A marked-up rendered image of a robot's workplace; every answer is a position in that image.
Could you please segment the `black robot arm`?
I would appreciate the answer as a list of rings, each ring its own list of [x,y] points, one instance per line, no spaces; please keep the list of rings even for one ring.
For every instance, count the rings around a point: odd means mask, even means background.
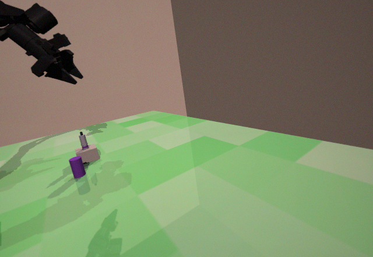
[[[0,1],[0,27],[5,27],[0,29],[1,41],[10,38],[24,49],[31,39],[40,33],[45,34],[57,24],[55,16],[37,3],[24,11]],[[53,34],[52,39],[42,40],[38,39],[50,55],[55,53],[54,50],[71,44],[64,34],[59,33]]]

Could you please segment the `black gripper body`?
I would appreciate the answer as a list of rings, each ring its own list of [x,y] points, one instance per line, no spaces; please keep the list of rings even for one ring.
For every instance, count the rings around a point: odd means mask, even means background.
[[[54,50],[55,53],[50,55],[44,47],[40,44],[42,40],[40,36],[37,36],[31,39],[24,47],[27,51],[25,54],[28,56],[34,56],[38,59],[38,61],[31,67],[32,72],[40,77],[44,74],[44,71],[48,72],[58,61],[61,61],[64,64],[69,57],[71,57],[74,53],[70,50],[62,50],[59,49]],[[44,41],[44,40],[42,40]]]

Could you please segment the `grey marker with purple band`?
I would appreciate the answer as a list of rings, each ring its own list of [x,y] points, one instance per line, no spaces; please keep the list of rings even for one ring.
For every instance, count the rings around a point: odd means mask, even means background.
[[[85,137],[85,134],[83,134],[82,132],[80,132],[80,135],[79,135],[79,139],[80,139],[80,143],[81,143],[81,146],[82,146],[82,149],[88,149],[88,143],[87,143],[87,140],[86,140],[86,137]]]

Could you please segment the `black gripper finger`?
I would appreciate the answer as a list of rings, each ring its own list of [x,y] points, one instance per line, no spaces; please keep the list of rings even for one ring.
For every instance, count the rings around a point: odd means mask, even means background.
[[[79,72],[79,70],[77,69],[77,67],[75,66],[75,64],[73,63],[73,56],[69,57],[67,59],[67,61],[62,65],[63,68],[71,75],[79,78],[79,79],[82,79],[83,76],[82,74]]]
[[[58,61],[44,76],[74,85],[77,83],[77,81],[63,68],[61,61]]]

